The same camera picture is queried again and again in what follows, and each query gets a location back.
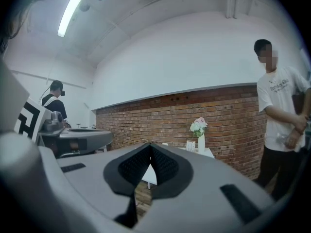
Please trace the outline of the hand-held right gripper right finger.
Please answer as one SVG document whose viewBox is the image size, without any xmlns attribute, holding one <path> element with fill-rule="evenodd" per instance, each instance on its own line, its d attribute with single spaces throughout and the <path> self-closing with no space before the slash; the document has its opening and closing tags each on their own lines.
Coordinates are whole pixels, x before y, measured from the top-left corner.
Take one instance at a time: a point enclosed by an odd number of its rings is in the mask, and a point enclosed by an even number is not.
<svg viewBox="0 0 311 233">
<path fill-rule="evenodd" d="M 153 200 L 148 212 L 136 225 L 136 232 L 237 232 L 245 224 L 220 190 L 227 184 L 234 184 L 260 212 L 274 204 L 265 190 L 224 162 L 172 146 L 164 146 L 164 149 L 191 163 L 192 181 L 175 198 Z"/>
</svg>

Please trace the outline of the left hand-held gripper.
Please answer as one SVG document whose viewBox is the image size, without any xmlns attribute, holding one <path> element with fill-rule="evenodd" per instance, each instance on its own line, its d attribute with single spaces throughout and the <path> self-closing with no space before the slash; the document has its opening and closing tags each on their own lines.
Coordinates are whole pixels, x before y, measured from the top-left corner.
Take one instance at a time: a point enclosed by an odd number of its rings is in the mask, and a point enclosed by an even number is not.
<svg viewBox="0 0 311 233">
<path fill-rule="evenodd" d="M 28 98 L 14 131 L 36 145 L 52 150 L 56 158 L 88 154 L 112 143 L 113 133 L 89 128 L 66 128 L 60 112 L 51 112 Z"/>
</svg>

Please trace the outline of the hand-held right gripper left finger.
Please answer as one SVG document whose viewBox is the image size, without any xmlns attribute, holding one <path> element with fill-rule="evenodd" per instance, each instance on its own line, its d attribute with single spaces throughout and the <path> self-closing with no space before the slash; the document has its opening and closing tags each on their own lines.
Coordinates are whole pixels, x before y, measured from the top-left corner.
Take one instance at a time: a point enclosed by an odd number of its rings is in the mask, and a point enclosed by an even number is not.
<svg viewBox="0 0 311 233">
<path fill-rule="evenodd" d="M 137 220 L 134 192 L 150 160 L 150 144 L 104 154 L 52 158 L 52 191 L 69 229 L 151 229 L 153 217 Z"/>
</svg>

